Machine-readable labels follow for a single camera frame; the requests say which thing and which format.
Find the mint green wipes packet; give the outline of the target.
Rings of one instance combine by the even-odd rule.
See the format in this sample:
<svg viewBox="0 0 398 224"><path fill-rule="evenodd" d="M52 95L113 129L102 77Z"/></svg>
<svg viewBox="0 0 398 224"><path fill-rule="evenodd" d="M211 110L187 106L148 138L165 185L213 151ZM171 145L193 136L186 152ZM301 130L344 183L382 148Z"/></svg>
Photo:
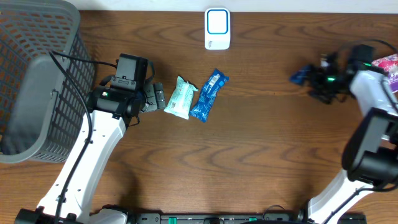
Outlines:
<svg viewBox="0 0 398 224"><path fill-rule="evenodd" d="M183 119L189 119L189 112L196 91L198 91L198 88L195 85L178 76L176 87L164 111Z"/></svg>

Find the blue snack wrapper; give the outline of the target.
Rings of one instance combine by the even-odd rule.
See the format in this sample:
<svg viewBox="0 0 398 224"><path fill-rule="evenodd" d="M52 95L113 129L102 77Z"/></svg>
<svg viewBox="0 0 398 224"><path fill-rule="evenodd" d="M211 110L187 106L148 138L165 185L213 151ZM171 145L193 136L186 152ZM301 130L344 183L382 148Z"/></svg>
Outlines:
<svg viewBox="0 0 398 224"><path fill-rule="evenodd" d="M217 93L229 81L223 72L214 69L208 81L202 86L199 99L191 109L190 115L205 123L215 102Z"/></svg>

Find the purple noodle packet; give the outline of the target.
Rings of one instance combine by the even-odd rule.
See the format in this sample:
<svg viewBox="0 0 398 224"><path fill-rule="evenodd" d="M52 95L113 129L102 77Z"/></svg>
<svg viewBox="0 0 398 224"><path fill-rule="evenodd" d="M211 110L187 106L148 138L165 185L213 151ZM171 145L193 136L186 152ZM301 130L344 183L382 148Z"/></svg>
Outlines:
<svg viewBox="0 0 398 224"><path fill-rule="evenodd" d="M398 72L398 58L397 54L376 59L372 62L373 65L384 69L388 73L388 83L393 93L398 91L397 86L397 72Z"/></svg>

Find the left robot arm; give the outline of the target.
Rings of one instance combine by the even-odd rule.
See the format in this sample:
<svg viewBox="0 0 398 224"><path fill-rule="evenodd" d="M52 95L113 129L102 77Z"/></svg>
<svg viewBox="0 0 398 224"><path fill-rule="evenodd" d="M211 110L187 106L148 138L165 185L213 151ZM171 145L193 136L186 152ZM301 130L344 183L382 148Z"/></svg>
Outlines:
<svg viewBox="0 0 398 224"><path fill-rule="evenodd" d="M108 159L140 113L165 108L161 83L141 89L98 86L87 103L78 138L55 183L35 210L20 209L16 223L134 223L135 216L117 205L91 214L98 182Z"/></svg>

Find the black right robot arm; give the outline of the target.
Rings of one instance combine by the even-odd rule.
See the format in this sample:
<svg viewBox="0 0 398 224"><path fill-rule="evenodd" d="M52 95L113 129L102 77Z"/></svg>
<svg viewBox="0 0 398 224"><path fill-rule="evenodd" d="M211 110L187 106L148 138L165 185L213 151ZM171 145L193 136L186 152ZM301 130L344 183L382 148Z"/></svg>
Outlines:
<svg viewBox="0 0 398 224"><path fill-rule="evenodd" d="M383 140L397 144L397 98L387 72L372 64L374 48L368 42L363 39L342 45L305 77L310 85L308 94L324 104L340 95L341 102L348 96L355 98L363 120L345 146L342 169L299 212L300 222L338 223L365 196L397 189L397 149L381 146Z"/></svg>

